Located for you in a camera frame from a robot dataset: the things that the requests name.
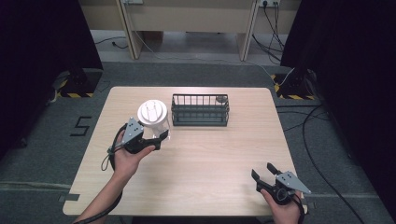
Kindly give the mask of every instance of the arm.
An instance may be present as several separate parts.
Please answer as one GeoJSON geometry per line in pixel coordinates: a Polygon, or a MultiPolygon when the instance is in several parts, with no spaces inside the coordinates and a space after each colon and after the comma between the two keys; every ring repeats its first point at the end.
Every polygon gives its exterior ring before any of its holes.
{"type": "MultiPolygon", "coordinates": [[[[118,142],[120,142],[122,136],[123,132],[119,135],[118,142]]],[[[113,176],[111,176],[107,184],[93,199],[90,205],[88,205],[84,212],[75,220],[75,222],[95,216],[113,204],[128,183],[129,179],[136,173],[139,162],[154,150],[154,148],[155,146],[146,147],[136,154],[127,152],[125,148],[117,150],[114,159],[116,169],[113,176]]],[[[105,221],[106,217],[102,217],[92,223],[105,223],[105,221]]]]}
{"type": "MultiPolygon", "coordinates": [[[[294,202],[288,203],[286,205],[277,204],[270,193],[265,189],[261,190],[261,194],[265,201],[268,202],[273,213],[274,222],[276,224],[297,224],[300,217],[300,208],[294,202]]],[[[297,191],[296,195],[301,197],[301,192],[297,191]]]]}

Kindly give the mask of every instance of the black cable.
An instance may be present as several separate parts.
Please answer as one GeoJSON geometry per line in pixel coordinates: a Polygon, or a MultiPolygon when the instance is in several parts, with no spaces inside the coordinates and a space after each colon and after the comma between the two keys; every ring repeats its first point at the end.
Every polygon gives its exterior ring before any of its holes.
{"type": "Polygon", "coordinates": [[[298,202],[297,202],[297,200],[294,199],[294,197],[291,197],[291,199],[297,204],[298,209],[300,210],[300,217],[298,218],[298,224],[303,224],[304,218],[305,218],[305,211],[303,208],[303,203],[301,202],[301,199],[299,196],[297,196],[297,195],[294,195],[294,196],[298,199],[298,202]]]}
{"type": "Polygon", "coordinates": [[[121,47],[121,46],[119,46],[118,44],[116,44],[116,42],[111,42],[111,44],[114,46],[114,47],[117,47],[117,48],[119,48],[119,49],[126,49],[126,48],[128,48],[128,45],[127,46],[125,46],[125,47],[121,47]]]}
{"type": "Polygon", "coordinates": [[[304,125],[304,123],[297,124],[297,125],[295,125],[295,126],[293,126],[293,127],[291,127],[291,128],[285,129],[285,130],[283,130],[283,132],[290,131],[291,129],[295,129],[295,128],[300,127],[300,126],[302,126],[302,125],[304,125]]]}
{"type": "Polygon", "coordinates": [[[315,107],[319,105],[276,105],[276,108],[282,108],[282,107],[315,107]]]}
{"type": "Polygon", "coordinates": [[[255,35],[252,35],[252,37],[253,37],[253,39],[256,41],[256,43],[259,45],[259,47],[260,47],[264,52],[266,52],[268,55],[271,55],[272,57],[274,57],[275,59],[277,59],[278,61],[280,61],[280,59],[279,59],[278,57],[276,57],[275,54],[273,54],[273,53],[270,51],[270,48],[264,46],[262,43],[260,43],[260,42],[256,39],[256,36],[255,36],[255,35]]]}
{"type": "Polygon", "coordinates": [[[276,41],[277,41],[281,46],[284,47],[282,41],[281,41],[280,38],[279,38],[279,35],[277,34],[277,20],[278,20],[278,17],[279,17],[279,16],[277,15],[278,13],[276,12],[276,29],[275,29],[274,26],[273,26],[273,24],[271,23],[270,18],[268,17],[267,11],[265,10],[266,7],[264,7],[263,9],[264,9],[264,15],[265,15],[265,17],[267,18],[268,22],[270,23],[271,30],[273,31],[273,37],[276,39],[276,41]]]}
{"type": "Polygon", "coordinates": [[[117,131],[117,134],[116,134],[116,136],[114,137],[114,140],[113,140],[113,144],[112,144],[111,147],[107,150],[107,156],[105,156],[105,158],[104,158],[103,161],[102,161],[102,165],[101,165],[102,171],[105,171],[105,170],[107,169],[108,163],[109,163],[109,162],[111,163],[111,166],[113,167],[113,170],[115,169],[115,165],[114,165],[114,154],[116,153],[116,151],[120,150],[120,148],[115,149],[116,143],[117,143],[117,139],[118,139],[120,133],[121,133],[123,130],[126,129],[126,126],[127,126],[127,125],[128,125],[128,123],[125,123],[125,124],[122,125],[122,127],[120,127],[120,129],[117,131]],[[105,163],[106,159],[107,159],[106,167],[103,168],[103,164],[105,163]]]}
{"type": "Polygon", "coordinates": [[[120,38],[125,38],[125,36],[114,36],[114,37],[110,37],[110,38],[107,38],[107,39],[103,39],[103,40],[101,40],[101,41],[99,41],[99,42],[95,42],[95,44],[100,44],[100,43],[103,43],[103,42],[105,42],[105,41],[107,41],[107,40],[111,40],[111,39],[120,39],[120,38]]]}
{"type": "MultiPolygon", "coordinates": [[[[273,34],[273,36],[271,37],[270,48],[271,48],[271,45],[272,45],[272,42],[273,42],[273,41],[274,41],[274,34],[273,34]]],[[[272,55],[268,54],[268,59],[271,61],[271,63],[280,65],[280,59],[279,59],[279,58],[276,58],[276,59],[279,61],[279,63],[275,63],[274,61],[272,61],[272,59],[271,59],[270,56],[272,56],[272,55]]]]}
{"type": "Polygon", "coordinates": [[[324,176],[324,174],[319,170],[317,164],[315,163],[314,159],[312,158],[311,152],[309,151],[308,148],[308,144],[306,143],[306,139],[305,139],[305,124],[306,122],[309,120],[309,117],[311,117],[311,115],[315,112],[315,110],[319,109],[321,107],[321,105],[317,106],[316,108],[314,108],[309,114],[308,116],[306,116],[304,123],[303,123],[303,140],[304,140],[304,146],[305,146],[305,150],[306,153],[309,157],[309,160],[311,160],[312,164],[314,165],[315,169],[318,171],[319,175],[323,178],[323,180],[329,185],[329,187],[338,195],[338,197],[340,197],[340,199],[342,201],[344,201],[344,203],[346,204],[346,206],[349,207],[349,209],[353,212],[353,214],[358,218],[358,220],[361,223],[364,223],[363,220],[361,219],[361,217],[359,216],[359,214],[355,211],[355,209],[349,204],[349,202],[341,195],[340,192],[338,192],[338,190],[326,179],[326,177],[324,176]]]}
{"type": "Polygon", "coordinates": [[[91,223],[91,222],[93,222],[93,221],[96,221],[96,220],[99,219],[99,218],[102,218],[102,217],[107,216],[107,214],[109,214],[109,213],[119,204],[119,202],[121,201],[121,198],[122,198],[122,192],[120,193],[120,195],[119,195],[119,197],[116,199],[116,201],[115,201],[113,204],[111,204],[105,211],[99,213],[99,214],[96,215],[96,216],[88,217],[88,218],[85,218],[85,219],[83,219],[83,220],[81,220],[81,221],[75,222],[74,224],[86,224],[86,223],[91,223]]]}
{"type": "Polygon", "coordinates": [[[264,44],[262,44],[261,42],[259,42],[259,41],[256,39],[256,36],[255,36],[255,35],[252,35],[252,37],[253,37],[254,40],[256,41],[257,45],[259,45],[259,47],[261,47],[261,48],[264,48],[265,50],[273,50],[273,51],[280,52],[280,53],[283,52],[283,51],[280,50],[280,49],[272,49],[272,48],[270,48],[270,47],[265,46],[264,44]]]}
{"type": "Polygon", "coordinates": [[[106,82],[107,83],[107,86],[105,86],[103,89],[101,89],[101,90],[99,90],[99,89],[97,89],[99,92],[103,92],[103,91],[105,91],[109,86],[110,86],[110,81],[103,81],[103,82],[106,82]]]}
{"type": "MultiPolygon", "coordinates": [[[[308,113],[300,112],[300,111],[279,111],[279,112],[277,112],[277,113],[278,113],[278,114],[289,114],[289,113],[294,113],[294,114],[308,115],[308,113]]],[[[323,118],[319,117],[318,115],[311,115],[311,116],[312,116],[313,118],[315,118],[315,119],[330,120],[330,119],[323,119],[323,118]]]]}
{"type": "Polygon", "coordinates": [[[277,37],[277,42],[278,42],[280,48],[283,50],[285,45],[282,43],[282,40],[280,40],[279,32],[277,31],[277,23],[279,22],[279,3],[278,2],[274,2],[274,4],[275,4],[275,30],[276,30],[276,37],[277,37]]]}
{"type": "Polygon", "coordinates": [[[124,219],[122,217],[119,217],[119,220],[120,220],[121,224],[126,224],[126,222],[124,221],[124,219]]]}

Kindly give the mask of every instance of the white lid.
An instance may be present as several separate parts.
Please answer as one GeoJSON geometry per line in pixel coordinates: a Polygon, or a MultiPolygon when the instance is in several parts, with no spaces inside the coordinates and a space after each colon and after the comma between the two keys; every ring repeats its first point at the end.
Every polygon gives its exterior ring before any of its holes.
{"type": "Polygon", "coordinates": [[[167,119],[166,105],[159,100],[148,100],[137,110],[139,120],[150,128],[162,124],[167,119]]]}

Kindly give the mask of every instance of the yellow and black tape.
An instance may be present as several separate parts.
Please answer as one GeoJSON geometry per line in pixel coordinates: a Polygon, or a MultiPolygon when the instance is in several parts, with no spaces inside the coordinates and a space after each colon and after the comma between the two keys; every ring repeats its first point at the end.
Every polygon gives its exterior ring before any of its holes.
{"type": "MultiPolygon", "coordinates": [[[[276,79],[276,75],[271,75],[272,80],[276,79]]],[[[291,99],[291,100],[314,100],[315,97],[312,95],[311,91],[306,87],[303,89],[299,89],[297,92],[283,91],[282,86],[279,86],[277,83],[274,85],[276,96],[281,99],[291,99]]]]}
{"type": "Polygon", "coordinates": [[[81,90],[69,90],[67,88],[67,81],[68,79],[66,79],[65,81],[63,81],[58,89],[58,93],[57,96],[58,97],[68,97],[68,98],[81,98],[81,97],[93,97],[93,92],[86,92],[83,90],[83,88],[81,90]]]}

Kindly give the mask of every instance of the black curtain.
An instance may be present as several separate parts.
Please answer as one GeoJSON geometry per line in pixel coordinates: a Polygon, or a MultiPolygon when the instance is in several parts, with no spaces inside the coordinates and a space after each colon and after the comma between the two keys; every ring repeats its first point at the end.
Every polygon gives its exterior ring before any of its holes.
{"type": "Polygon", "coordinates": [[[395,1],[303,0],[282,65],[317,73],[346,149],[396,221],[395,10],[395,1]]]}
{"type": "Polygon", "coordinates": [[[103,69],[78,0],[2,0],[0,55],[0,158],[29,132],[61,72],[103,69]]]}

